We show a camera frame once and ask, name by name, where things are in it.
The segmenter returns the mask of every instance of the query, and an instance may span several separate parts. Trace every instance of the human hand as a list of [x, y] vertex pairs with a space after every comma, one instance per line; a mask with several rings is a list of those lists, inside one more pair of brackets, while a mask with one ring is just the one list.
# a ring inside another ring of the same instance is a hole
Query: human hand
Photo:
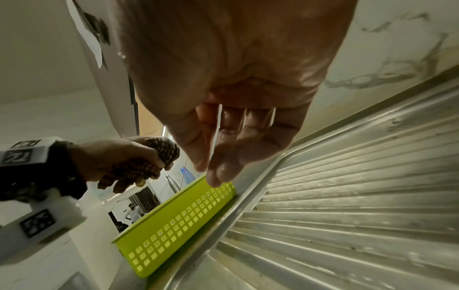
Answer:
[[165, 166], [158, 152], [146, 146], [151, 137], [133, 137], [123, 140], [101, 140], [81, 145], [70, 145], [68, 152], [85, 181], [99, 181], [109, 174], [113, 165], [132, 159], [145, 159], [158, 168], [170, 170], [173, 163]]
[[217, 187], [288, 147], [356, 3], [114, 0], [113, 13], [139, 98]]

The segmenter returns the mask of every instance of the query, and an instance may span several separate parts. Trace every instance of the green plastic basket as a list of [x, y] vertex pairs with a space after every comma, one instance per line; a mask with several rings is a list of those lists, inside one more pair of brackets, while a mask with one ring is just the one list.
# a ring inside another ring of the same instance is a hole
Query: green plastic basket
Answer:
[[204, 174], [118, 235], [113, 243], [137, 275], [145, 278], [235, 195], [231, 183], [211, 188]]

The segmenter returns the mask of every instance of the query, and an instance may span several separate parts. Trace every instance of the patterned cloth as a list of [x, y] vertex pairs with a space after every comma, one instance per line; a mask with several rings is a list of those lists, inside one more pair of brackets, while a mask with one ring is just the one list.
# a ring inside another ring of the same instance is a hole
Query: patterned cloth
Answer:
[[[180, 156], [180, 149], [168, 138], [154, 137], [146, 139], [146, 145], [158, 151], [159, 158], [169, 165]], [[161, 169], [145, 159], [133, 159], [123, 164], [114, 165], [108, 175], [104, 175], [98, 183], [99, 189], [106, 189], [118, 180], [113, 188], [114, 193], [122, 193], [132, 184], [142, 185], [148, 178], [158, 179]]]

